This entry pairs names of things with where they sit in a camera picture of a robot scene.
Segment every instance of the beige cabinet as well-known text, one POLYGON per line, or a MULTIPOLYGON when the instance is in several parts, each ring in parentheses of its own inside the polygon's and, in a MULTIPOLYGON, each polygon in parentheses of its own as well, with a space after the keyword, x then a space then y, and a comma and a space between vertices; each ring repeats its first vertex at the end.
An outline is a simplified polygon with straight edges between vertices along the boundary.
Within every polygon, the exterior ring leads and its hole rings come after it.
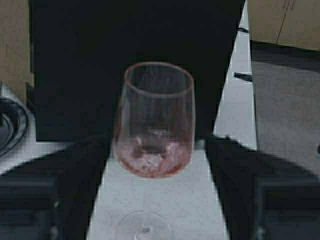
POLYGON ((250 37, 276 44, 289 0, 248 0, 250 37))
POLYGON ((290 0, 277 43, 320 50, 320 0, 290 0))
POLYGON ((248 0, 251 39, 320 50, 320 0, 248 0))
POLYGON ((0 0, 0 82, 27 102, 26 82, 30 73, 28 0, 0 0))

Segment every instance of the white surface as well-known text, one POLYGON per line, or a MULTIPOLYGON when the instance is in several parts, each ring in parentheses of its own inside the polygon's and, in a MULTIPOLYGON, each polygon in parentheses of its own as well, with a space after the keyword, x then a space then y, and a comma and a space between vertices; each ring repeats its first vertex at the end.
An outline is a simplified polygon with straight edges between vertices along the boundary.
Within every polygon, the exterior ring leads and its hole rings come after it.
POLYGON ((87 239, 115 240, 119 221, 127 214, 143 209, 144 190, 147 191, 147 208, 168 221, 174 240, 229 238, 205 152, 196 150, 186 169, 164 179, 138 177, 110 158, 87 239))
POLYGON ((245 1, 239 28, 249 29, 248 2, 245 1))
MULTIPOLYGON (((240 25, 248 28, 247 4, 240 25)), ((223 89, 214 134, 256 149, 253 85, 233 77, 251 74, 249 35, 238 33, 232 64, 223 89)), ((96 198, 87 240, 115 240, 116 226, 127 214, 147 209, 171 225, 174 240, 228 240, 225 220, 203 150, 196 150, 187 168, 165 179, 144 179, 109 159, 96 198)))
POLYGON ((68 146, 69 143, 36 142, 36 123, 31 112, 5 85, 2 85, 1 96, 12 99, 25 109, 29 125, 23 139, 11 151, 0 157, 0 174, 34 158, 56 152, 68 146))
MULTIPOLYGON (((240 26, 249 29, 247 2, 240 26)), ((250 35, 238 32, 224 84, 213 134, 229 136, 247 148, 257 149, 254 88, 252 82, 235 78, 235 73, 252 75, 250 35)))

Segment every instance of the white table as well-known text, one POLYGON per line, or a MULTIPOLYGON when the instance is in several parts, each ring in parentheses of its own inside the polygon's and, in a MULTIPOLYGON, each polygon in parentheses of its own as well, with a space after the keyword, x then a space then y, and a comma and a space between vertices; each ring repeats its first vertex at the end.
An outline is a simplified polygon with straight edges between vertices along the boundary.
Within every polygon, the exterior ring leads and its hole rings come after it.
MULTIPOLYGON (((247 4, 240 27, 249 28, 247 4)), ((234 72, 251 74, 247 33, 239 32, 236 37, 213 133, 230 136, 256 149, 253 85, 234 78, 234 72)), ((87 240, 114 240, 118 222, 127 214, 143 209, 143 189, 148 193, 148 209, 169 222, 175 240, 229 239, 205 152, 198 149, 185 170, 165 179, 140 178, 110 158, 96 198, 87 240)))

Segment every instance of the floor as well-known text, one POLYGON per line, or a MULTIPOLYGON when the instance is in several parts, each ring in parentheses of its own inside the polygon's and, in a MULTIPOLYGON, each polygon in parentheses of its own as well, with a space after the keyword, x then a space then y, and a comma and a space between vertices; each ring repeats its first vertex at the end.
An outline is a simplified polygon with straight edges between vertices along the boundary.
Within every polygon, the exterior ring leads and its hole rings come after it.
POLYGON ((251 54, 258 148, 320 176, 320 61, 251 54))

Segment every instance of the cabinet door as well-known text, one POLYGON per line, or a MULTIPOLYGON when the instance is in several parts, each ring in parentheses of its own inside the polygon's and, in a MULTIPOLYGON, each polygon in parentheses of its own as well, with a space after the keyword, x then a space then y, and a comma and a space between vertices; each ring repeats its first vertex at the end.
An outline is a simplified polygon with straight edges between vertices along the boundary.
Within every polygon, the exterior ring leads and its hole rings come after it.
POLYGON ((248 0, 250 36, 254 41, 277 43, 290 0, 248 0))
POLYGON ((278 44, 320 49, 320 1, 290 0, 278 44))

